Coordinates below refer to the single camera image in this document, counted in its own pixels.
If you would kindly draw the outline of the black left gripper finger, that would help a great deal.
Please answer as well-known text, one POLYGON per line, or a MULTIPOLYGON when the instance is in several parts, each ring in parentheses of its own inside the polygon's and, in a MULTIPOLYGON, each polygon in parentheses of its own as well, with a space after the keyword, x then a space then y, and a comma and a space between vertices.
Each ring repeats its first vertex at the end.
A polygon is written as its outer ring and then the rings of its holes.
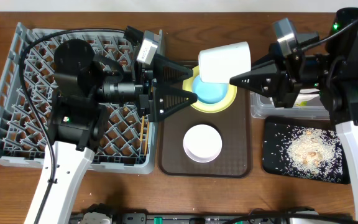
POLYGON ((153 84, 149 120, 160 122, 174 113, 196 103, 197 94, 168 85, 153 84))
POLYGON ((163 55, 153 58, 153 74, 159 85, 172 85, 193 76, 192 69, 184 67, 163 55))

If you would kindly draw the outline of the wooden chopstick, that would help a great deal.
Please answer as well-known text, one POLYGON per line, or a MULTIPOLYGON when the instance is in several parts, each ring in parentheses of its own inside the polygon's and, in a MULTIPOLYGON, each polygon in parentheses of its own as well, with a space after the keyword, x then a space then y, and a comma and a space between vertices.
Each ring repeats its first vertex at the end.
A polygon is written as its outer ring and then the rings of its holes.
POLYGON ((149 143, 149 128, 150 127, 150 122, 147 123, 147 129, 146 129, 146 137, 145 137, 145 146, 144 146, 144 156, 147 155, 147 151, 148 151, 148 143, 149 143))
POLYGON ((145 124, 145 116, 142 117, 141 119, 141 130, 140 130, 140 153, 141 154, 141 151, 142 151, 142 141, 143 141, 143 133, 144 133, 144 124, 145 124))

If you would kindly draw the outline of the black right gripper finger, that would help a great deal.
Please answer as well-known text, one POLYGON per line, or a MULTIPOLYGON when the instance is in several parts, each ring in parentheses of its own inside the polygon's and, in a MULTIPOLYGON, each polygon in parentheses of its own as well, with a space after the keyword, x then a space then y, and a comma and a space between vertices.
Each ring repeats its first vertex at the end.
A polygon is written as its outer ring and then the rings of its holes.
POLYGON ((273 73, 275 71, 275 61, 268 60, 265 62, 257 61, 252 65, 251 73, 255 74, 266 74, 266 73, 273 73))
POLYGON ((257 68, 230 78, 229 83, 266 97, 284 97, 295 92, 289 74, 277 67, 257 68))

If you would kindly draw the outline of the yellow green wrapper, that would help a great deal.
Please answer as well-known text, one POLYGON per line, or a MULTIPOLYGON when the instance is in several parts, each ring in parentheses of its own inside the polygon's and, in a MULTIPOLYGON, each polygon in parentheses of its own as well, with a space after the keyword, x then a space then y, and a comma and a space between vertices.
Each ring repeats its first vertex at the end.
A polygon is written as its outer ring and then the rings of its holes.
POLYGON ((307 101, 297 101, 295 104, 297 105, 297 106, 306 106, 307 105, 307 101))

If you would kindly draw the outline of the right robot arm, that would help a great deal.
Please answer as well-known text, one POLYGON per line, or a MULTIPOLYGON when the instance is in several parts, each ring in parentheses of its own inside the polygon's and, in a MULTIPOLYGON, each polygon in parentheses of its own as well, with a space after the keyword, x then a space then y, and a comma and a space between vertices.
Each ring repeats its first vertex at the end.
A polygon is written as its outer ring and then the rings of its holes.
POLYGON ((358 8, 339 9, 325 38, 299 33, 286 18, 273 29, 268 54, 229 82, 279 108, 291 108, 302 89, 318 89, 343 146, 358 220, 358 8))

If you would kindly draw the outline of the white bowl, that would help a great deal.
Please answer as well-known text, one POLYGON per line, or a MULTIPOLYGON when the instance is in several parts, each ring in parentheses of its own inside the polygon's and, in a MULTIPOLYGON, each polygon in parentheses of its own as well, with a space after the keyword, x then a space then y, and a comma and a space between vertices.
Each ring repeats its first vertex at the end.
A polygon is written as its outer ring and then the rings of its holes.
POLYGON ((191 127, 184 135, 183 150, 193 161, 208 163, 215 160, 223 147, 219 132, 207 124, 191 127))

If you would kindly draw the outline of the white cup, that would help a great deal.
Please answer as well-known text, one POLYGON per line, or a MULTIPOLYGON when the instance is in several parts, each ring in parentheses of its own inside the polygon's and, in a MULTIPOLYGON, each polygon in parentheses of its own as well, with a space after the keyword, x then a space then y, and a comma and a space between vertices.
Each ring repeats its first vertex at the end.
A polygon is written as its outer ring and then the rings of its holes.
POLYGON ((202 50, 198 55, 199 76, 204 83, 226 83, 232 77, 251 70, 247 42, 202 50))

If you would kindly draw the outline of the white paper napkin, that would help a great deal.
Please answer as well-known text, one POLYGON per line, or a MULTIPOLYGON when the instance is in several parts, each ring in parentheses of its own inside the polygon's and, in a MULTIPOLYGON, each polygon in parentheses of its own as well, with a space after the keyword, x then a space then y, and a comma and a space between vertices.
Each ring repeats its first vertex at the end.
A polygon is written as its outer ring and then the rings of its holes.
POLYGON ((310 101, 319 96, 319 90, 312 88, 312 89, 302 89, 297 96, 295 103, 297 101, 310 101))

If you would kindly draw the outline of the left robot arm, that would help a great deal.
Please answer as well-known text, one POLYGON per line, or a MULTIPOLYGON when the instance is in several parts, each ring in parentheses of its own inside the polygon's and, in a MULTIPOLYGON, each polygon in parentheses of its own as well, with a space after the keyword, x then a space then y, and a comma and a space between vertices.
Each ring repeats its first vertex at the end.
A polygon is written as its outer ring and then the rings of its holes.
POLYGON ((67 223, 81 181, 108 129, 110 103, 133 103, 137 112, 159 122, 196 102, 196 94, 175 83, 193 71, 157 53, 125 71, 98 55, 84 40, 71 39, 55 51, 57 89, 52 95, 44 165, 26 223, 67 223))

